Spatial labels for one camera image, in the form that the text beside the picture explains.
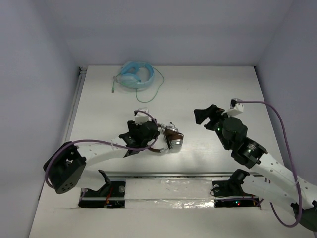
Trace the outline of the brown silver headphones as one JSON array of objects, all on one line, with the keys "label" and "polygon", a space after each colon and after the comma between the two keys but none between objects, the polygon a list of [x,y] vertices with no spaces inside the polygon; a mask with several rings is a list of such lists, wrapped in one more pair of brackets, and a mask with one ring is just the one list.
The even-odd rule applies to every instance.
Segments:
[{"label": "brown silver headphones", "polygon": [[164,153],[168,150],[179,150],[182,147],[184,134],[179,132],[179,129],[172,122],[169,125],[159,123],[158,128],[163,133],[166,146],[160,149],[150,147],[148,150],[154,153]]}]

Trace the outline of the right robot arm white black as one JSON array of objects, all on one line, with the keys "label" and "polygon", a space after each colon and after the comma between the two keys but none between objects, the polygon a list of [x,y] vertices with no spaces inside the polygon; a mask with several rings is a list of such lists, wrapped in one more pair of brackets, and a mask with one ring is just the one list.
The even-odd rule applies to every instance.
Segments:
[{"label": "right robot arm white black", "polygon": [[247,170],[237,169],[228,180],[213,182],[215,198],[258,196],[295,217],[295,225],[317,230],[317,187],[279,163],[267,149],[247,137],[248,128],[236,115],[243,105],[236,103],[224,110],[216,105],[195,109],[196,124],[206,119],[205,129],[214,131],[225,150]]}]

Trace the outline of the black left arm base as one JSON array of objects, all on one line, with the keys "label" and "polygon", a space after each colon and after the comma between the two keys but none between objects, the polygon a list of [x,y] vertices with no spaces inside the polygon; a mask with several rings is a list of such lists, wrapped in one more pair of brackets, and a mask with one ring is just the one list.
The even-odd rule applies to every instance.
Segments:
[{"label": "black left arm base", "polygon": [[126,181],[111,181],[105,171],[98,170],[104,184],[98,190],[83,188],[79,198],[80,208],[125,208]]}]

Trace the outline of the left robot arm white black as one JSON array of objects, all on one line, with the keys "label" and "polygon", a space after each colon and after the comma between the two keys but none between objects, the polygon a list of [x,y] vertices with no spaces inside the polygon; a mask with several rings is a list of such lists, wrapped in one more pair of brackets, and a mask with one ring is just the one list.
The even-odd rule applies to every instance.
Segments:
[{"label": "left robot arm white black", "polygon": [[57,194],[84,188],[106,195],[110,190],[106,161],[147,150],[160,134],[154,121],[142,124],[129,121],[127,125],[128,132],[111,142],[82,139],[62,144],[43,166],[47,185]]}]

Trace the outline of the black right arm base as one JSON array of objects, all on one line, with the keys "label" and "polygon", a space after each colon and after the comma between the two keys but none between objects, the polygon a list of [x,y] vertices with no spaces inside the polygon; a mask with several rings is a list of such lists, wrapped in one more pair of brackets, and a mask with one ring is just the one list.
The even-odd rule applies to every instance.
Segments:
[{"label": "black right arm base", "polygon": [[263,200],[242,189],[244,179],[249,176],[247,171],[237,169],[228,180],[213,181],[210,196],[215,198],[215,208],[260,208]]}]

